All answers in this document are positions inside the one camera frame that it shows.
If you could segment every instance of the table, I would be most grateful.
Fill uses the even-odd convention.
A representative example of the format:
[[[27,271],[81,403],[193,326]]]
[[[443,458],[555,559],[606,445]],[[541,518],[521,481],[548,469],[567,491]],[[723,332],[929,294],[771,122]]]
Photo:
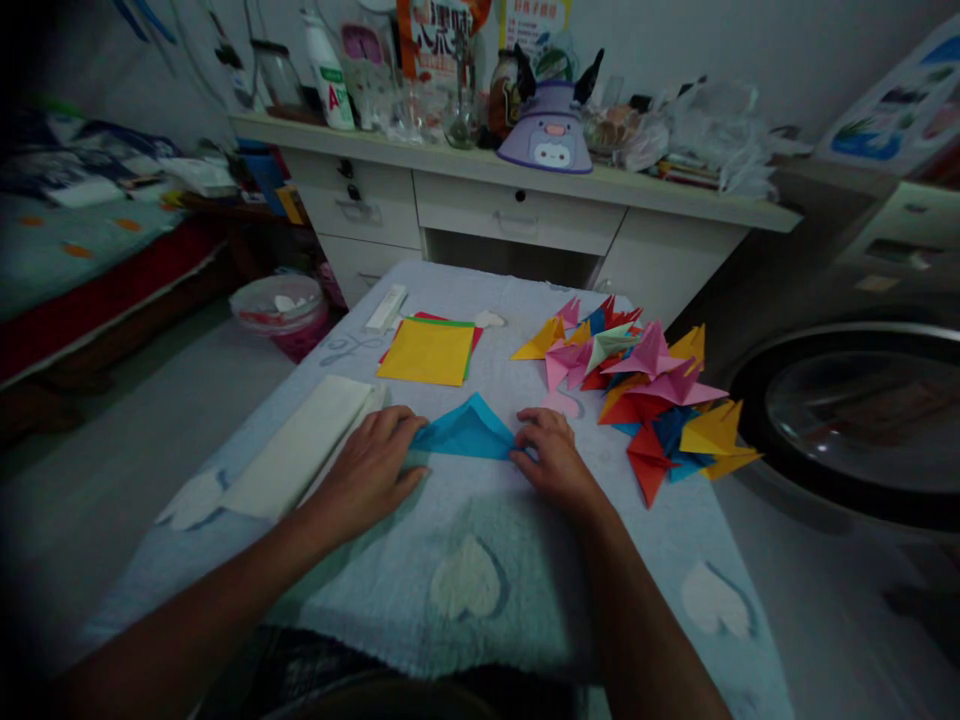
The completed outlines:
[[[390,337],[363,325],[391,284],[408,287],[404,313],[469,319],[503,317],[471,358],[463,387],[388,381],[392,399],[433,419],[480,392],[512,430],[515,412],[546,394],[542,363],[508,358],[574,292],[421,261],[393,268],[243,427],[204,464],[232,482],[327,373],[376,382]],[[584,312],[603,301],[578,293]],[[628,309],[622,298],[618,309]],[[654,509],[640,500],[626,456],[629,438],[598,426],[599,391],[569,395],[583,408],[571,420],[585,462],[624,522],[651,574],[735,714],[792,717],[780,659],[762,605],[710,483],[697,478],[661,490]],[[590,615],[576,544],[563,519],[512,463],[431,456],[431,476],[412,502],[321,563],[271,613],[271,622],[311,628],[418,677],[503,663],[577,682],[595,679]],[[270,524],[220,511],[186,532],[156,526],[84,631],[98,645],[269,530]],[[489,617],[448,618],[431,600],[431,580],[468,536],[496,558],[504,594]],[[680,588],[707,561],[746,598],[753,635],[707,635],[686,615]]]
[[[666,328],[752,228],[801,220],[608,167],[567,175],[262,114],[230,121],[280,147],[350,307],[396,263],[424,259],[624,295]]]

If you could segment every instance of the pink trash bin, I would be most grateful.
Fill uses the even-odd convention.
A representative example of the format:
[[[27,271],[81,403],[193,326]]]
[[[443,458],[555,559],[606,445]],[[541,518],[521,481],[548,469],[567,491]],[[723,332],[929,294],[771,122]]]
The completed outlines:
[[[286,298],[285,311],[278,301]],[[274,275],[255,280],[230,297],[233,316],[243,327],[269,337],[298,365],[329,332],[329,310],[316,280],[303,275]]]

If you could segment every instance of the human hand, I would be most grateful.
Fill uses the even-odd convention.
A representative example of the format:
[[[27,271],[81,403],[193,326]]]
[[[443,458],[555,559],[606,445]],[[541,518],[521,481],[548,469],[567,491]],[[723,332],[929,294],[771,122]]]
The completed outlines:
[[[517,447],[534,448],[540,461],[517,450],[510,459],[538,492],[572,520],[589,517],[609,504],[577,452],[573,429],[563,415],[547,408],[526,408],[517,417],[531,423],[517,433]]]
[[[404,405],[364,418],[343,446],[340,457],[302,510],[324,540],[338,547],[396,510],[430,472],[400,468],[417,431],[427,419]]]

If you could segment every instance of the white wall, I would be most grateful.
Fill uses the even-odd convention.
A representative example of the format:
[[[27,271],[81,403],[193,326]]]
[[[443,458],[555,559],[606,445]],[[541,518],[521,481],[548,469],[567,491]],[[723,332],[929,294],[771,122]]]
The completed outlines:
[[[242,1],[213,2],[252,68]],[[298,16],[303,2],[261,0],[261,9],[268,38],[290,47],[301,78],[312,84]],[[229,98],[200,0],[151,0],[182,44],[172,3],[207,77]],[[230,137],[225,110],[201,89],[182,47],[141,43],[111,0],[71,4],[76,17],[60,34],[41,90],[91,116],[165,133],[185,148],[204,135]],[[322,3],[331,22],[351,6],[350,0]],[[256,0],[250,8],[254,36],[262,36]],[[957,11],[960,0],[574,0],[571,28],[581,58],[606,48],[602,75],[623,75],[625,92],[654,94],[702,74],[752,80],[760,86],[761,109],[772,126],[800,125],[804,138],[815,140]],[[498,16],[499,7],[484,33],[486,77],[496,58]]]

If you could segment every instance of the blue origami paper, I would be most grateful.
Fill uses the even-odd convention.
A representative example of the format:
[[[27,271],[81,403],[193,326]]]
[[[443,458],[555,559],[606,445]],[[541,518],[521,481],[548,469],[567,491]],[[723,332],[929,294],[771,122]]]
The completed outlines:
[[[614,423],[613,427],[620,432],[625,432],[630,437],[636,437],[640,428],[643,427],[643,423]]]
[[[474,393],[463,405],[421,429],[410,448],[493,460],[509,460],[510,451],[516,449],[513,433],[480,393]]]
[[[624,360],[626,360],[628,357],[630,357],[630,353],[633,352],[633,348],[635,348],[635,347],[636,347],[636,345],[634,345],[633,347],[627,348],[627,351],[623,354],[623,359],[624,359]],[[604,394],[610,392],[610,390],[612,390],[613,388],[615,388],[617,385],[619,385],[620,383],[622,383],[624,380],[626,380],[626,379],[627,379],[628,377],[630,377],[631,375],[633,375],[632,372],[614,373],[613,377],[610,379],[610,384],[607,385],[607,389],[603,391]]]
[[[580,321],[580,324],[590,321],[590,336],[593,337],[597,333],[603,332],[607,329],[607,316],[604,313],[603,305],[598,307],[592,313],[587,315],[583,320]]]
[[[654,421],[653,431],[663,447],[664,455],[672,457],[680,449],[683,426],[687,424],[690,418],[699,414],[692,407],[677,406],[661,413],[660,417]]]
[[[701,455],[699,453],[685,453],[677,450],[672,455],[668,455],[670,462],[677,463],[680,467],[670,468],[667,474],[667,482],[680,482],[694,475],[705,467],[710,467],[716,460],[713,455]]]

